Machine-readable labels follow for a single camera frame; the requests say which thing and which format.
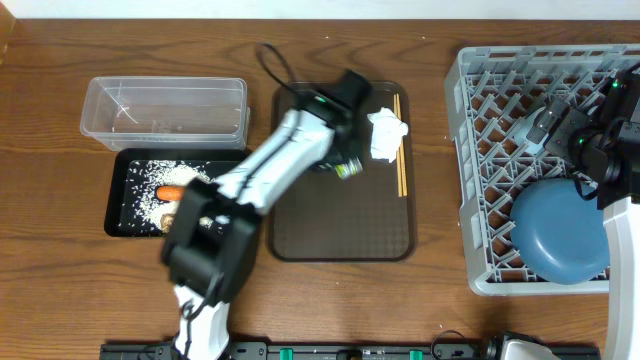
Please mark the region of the dark blue plate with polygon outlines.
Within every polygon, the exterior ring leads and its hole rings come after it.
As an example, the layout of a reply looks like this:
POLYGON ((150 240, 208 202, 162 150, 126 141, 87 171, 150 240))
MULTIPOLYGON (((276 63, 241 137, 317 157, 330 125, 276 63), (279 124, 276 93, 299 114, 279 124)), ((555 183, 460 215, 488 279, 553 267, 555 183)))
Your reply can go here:
POLYGON ((610 264, 603 212, 583 200, 569 179, 538 181, 515 199, 511 242, 522 262, 561 285, 587 282, 610 264))

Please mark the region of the green snack wrapper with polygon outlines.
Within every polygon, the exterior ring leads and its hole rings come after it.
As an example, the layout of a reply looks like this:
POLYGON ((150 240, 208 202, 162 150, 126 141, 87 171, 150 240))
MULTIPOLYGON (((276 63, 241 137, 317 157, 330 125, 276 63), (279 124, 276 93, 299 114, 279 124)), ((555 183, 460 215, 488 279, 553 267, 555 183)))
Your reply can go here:
POLYGON ((347 179, 359 174, 363 167, 358 158, 351 158, 346 163, 335 165, 334 170, 340 179, 347 179))

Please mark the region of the white tissue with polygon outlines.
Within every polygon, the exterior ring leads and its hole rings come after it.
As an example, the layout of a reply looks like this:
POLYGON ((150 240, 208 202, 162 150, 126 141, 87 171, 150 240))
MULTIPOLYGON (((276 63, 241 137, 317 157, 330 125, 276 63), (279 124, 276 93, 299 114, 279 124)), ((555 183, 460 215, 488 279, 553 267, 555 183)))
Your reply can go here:
POLYGON ((368 114, 367 118, 373 125, 370 144, 372 158, 394 162, 403 137, 409 132, 408 125, 386 107, 368 114))

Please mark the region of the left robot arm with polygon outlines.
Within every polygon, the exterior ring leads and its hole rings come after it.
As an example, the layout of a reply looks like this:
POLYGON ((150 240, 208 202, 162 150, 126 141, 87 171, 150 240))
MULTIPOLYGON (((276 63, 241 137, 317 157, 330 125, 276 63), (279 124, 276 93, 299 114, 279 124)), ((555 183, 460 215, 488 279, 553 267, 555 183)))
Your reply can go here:
POLYGON ((263 219, 286 190, 310 169, 341 179, 362 170, 357 117, 371 83, 347 70, 314 90, 287 89, 294 105, 260 147, 213 182, 184 188, 161 251, 179 301, 180 359, 226 350, 230 304, 254 267, 263 219))

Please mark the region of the orange carrot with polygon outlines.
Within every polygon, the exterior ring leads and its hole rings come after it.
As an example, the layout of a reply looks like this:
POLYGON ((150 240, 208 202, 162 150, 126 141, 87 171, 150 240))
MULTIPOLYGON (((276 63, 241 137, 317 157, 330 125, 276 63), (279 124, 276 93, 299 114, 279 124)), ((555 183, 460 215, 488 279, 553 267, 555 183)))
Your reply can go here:
POLYGON ((183 186, 177 185, 164 185, 156 189, 156 197, 165 202, 180 201, 185 192, 183 186))

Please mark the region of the brown mushroom piece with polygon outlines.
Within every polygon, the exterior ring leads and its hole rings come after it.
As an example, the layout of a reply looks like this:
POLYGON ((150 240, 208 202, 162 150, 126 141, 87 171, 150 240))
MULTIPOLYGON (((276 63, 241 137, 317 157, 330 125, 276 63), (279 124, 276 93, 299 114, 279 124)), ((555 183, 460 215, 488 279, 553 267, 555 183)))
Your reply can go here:
POLYGON ((173 214, 164 214, 160 219, 160 228, 163 233, 167 234, 173 224, 174 215, 173 214))

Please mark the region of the light blue cup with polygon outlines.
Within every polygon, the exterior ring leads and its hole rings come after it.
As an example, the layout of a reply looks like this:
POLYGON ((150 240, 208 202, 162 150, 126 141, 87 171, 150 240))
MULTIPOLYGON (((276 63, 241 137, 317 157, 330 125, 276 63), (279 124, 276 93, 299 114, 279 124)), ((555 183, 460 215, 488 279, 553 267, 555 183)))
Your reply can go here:
POLYGON ((533 143, 527 138, 527 134, 533 128, 535 118, 543 111, 543 108, 539 108, 526 118, 519 120, 513 133, 514 143, 518 146, 524 146, 525 152, 530 155, 538 155, 543 151, 543 145, 541 143, 533 143))

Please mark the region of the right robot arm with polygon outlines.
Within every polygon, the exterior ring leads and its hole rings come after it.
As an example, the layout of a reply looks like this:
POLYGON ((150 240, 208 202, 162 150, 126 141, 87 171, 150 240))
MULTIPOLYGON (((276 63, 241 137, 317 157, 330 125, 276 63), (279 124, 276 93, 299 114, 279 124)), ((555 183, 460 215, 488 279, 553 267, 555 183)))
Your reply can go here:
POLYGON ((604 212, 610 251, 604 357, 639 353, 639 66, 604 82, 604 100, 583 112, 555 100, 530 116, 526 139, 573 167, 578 195, 604 212))

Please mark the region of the white rice pile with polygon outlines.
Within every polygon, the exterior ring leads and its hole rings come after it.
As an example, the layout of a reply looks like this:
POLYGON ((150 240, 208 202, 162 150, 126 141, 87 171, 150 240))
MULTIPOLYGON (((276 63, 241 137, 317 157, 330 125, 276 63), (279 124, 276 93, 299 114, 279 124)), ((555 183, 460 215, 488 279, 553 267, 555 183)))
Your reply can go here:
POLYGON ((161 187, 187 185, 194 178, 212 182, 218 163, 200 160, 135 160, 126 173, 118 229, 127 236, 159 236, 162 217, 173 214, 178 201, 161 200, 161 187))

